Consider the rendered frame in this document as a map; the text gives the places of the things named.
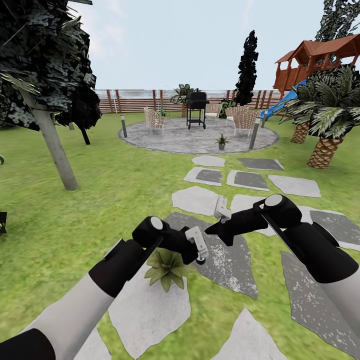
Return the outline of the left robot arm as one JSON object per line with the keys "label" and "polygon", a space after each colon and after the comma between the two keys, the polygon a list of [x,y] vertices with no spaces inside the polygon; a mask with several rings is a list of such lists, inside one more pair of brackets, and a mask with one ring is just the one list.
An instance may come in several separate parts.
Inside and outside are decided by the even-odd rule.
{"label": "left robot arm", "polygon": [[[207,97],[217,93],[207,92]],[[198,226],[181,230],[156,216],[146,217],[99,263],[25,331],[0,343],[0,360],[73,360],[106,310],[156,248],[181,254],[184,265],[209,251]]]}

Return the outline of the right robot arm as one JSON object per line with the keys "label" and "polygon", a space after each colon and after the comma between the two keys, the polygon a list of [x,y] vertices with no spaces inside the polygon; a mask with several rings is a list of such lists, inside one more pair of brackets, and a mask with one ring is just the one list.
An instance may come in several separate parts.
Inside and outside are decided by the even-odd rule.
{"label": "right robot arm", "polygon": [[273,194],[237,213],[227,209],[227,202],[227,197],[218,197],[213,215],[220,221],[205,233],[218,235],[230,247],[234,236],[271,226],[360,340],[360,265],[342,250],[337,239],[316,222],[301,222],[302,212],[285,195]]}

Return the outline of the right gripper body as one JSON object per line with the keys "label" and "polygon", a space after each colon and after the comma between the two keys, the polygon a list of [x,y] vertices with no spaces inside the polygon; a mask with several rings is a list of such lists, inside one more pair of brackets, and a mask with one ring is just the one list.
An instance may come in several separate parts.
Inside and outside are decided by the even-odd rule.
{"label": "right gripper body", "polygon": [[228,246],[233,245],[234,236],[250,233],[251,231],[244,220],[243,210],[231,214],[231,219],[220,223],[218,236]]}

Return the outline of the insectifuge atomizer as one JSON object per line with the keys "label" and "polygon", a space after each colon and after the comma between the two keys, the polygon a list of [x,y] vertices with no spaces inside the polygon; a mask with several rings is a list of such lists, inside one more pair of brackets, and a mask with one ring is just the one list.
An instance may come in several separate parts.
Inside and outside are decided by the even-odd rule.
{"label": "insectifuge atomizer", "polygon": [[203,265],[206,261],[206,258],[201,257],[201,255],[199,254],[198,258],[195,259],[195,261],[197,262],[198,265]]}

